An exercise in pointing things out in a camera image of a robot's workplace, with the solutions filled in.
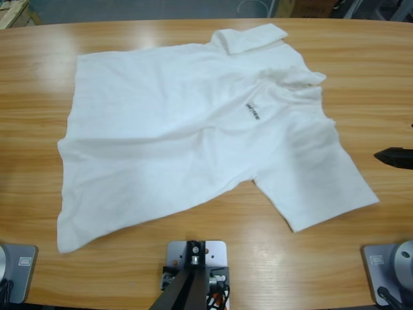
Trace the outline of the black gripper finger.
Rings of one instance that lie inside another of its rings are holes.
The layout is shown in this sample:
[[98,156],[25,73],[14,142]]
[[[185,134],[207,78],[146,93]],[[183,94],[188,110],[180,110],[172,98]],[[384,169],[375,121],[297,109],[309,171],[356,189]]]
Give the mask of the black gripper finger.
[[413,168],[413,150],[402,147],[389,147],[374,154],[374,157],[386,165],[395,168]]

